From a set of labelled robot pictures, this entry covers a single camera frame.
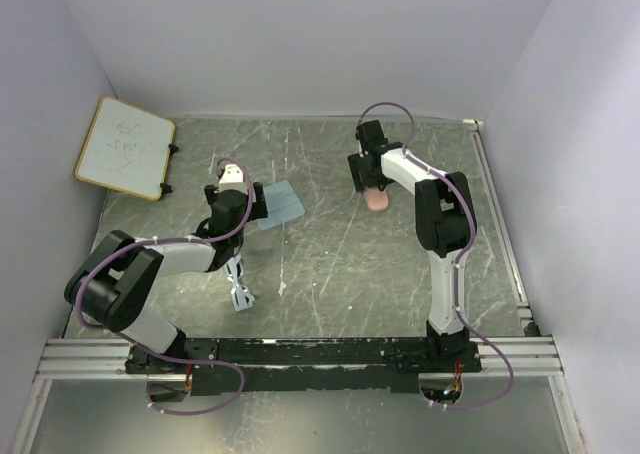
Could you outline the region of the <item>pink glasses case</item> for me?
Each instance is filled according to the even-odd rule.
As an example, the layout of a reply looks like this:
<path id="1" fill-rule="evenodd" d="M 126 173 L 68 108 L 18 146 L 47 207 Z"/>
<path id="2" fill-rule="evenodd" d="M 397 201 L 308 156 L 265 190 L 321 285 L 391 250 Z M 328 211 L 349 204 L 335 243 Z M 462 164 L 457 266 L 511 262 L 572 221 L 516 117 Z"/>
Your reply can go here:
<path id="1" fill-rule="evenodd" d="M 384 212 L 389 207 L 389 198 L 385 191 L 369 188 L 363 191 L 367 208 L 372 212 Z"/>

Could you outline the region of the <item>light blue cleaning cloth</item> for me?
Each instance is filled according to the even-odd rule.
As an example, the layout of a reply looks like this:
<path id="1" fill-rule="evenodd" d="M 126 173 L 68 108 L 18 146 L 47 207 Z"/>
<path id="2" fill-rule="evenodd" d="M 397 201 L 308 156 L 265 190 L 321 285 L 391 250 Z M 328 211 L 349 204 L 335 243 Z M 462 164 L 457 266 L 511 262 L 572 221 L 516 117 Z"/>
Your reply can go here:
<path id="1" fill-rule="evenodd" d="M 265 231 L 298 219 L 305 208 L 289 181 L 281 181 L 264 188 L 267 217 L 258 219 L 258 227 Z"/>

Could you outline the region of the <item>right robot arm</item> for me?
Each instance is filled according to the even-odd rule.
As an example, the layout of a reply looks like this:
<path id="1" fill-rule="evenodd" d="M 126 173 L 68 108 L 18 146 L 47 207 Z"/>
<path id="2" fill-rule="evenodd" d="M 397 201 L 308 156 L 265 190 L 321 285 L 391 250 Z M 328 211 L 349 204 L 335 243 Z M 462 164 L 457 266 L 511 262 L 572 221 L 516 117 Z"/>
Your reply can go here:
<path id="1" fill-rule="evenodd" d="M 359 124 L 355 138 L 359 152 L 347 160 L 355 190 L 368 208 L 387 209 L 386 188 L 392 183 L 413 196 L 416 236 L 428 254 L 432 283 L 424 358 L 431 369 L 446 371 L 470 348 L 464 268 L 476 223 L 467 178 L 435 169 L 401 143 L 390 142 L 378 121 Z"/>

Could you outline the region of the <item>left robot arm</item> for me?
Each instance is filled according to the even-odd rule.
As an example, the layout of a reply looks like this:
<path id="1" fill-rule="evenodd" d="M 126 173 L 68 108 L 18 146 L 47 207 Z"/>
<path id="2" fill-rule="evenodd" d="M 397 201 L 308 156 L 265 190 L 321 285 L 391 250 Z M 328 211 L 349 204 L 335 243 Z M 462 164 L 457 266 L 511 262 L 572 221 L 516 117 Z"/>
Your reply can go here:
<path id="1" fill-rule="evenodd" d="M 253 306 L 255 298 L 242 283 L 243 222 L 263 219 L 268 210 L 263 185 L 255 182 L 252 188 L 248 194 L 206 186 L 210 216 L 194 234 L 174 243 L 110 232 L 67 283 L 65 300 L 74 305 L 80 298 L 80 313 L 99 327 L 146 346 L 150 360 L 162 372 L 178 371 L 187 359 L 186 335 L 146 308 L 147 298 L 160 277 L 222 269 L 232 283 L 234 309 Z"/>

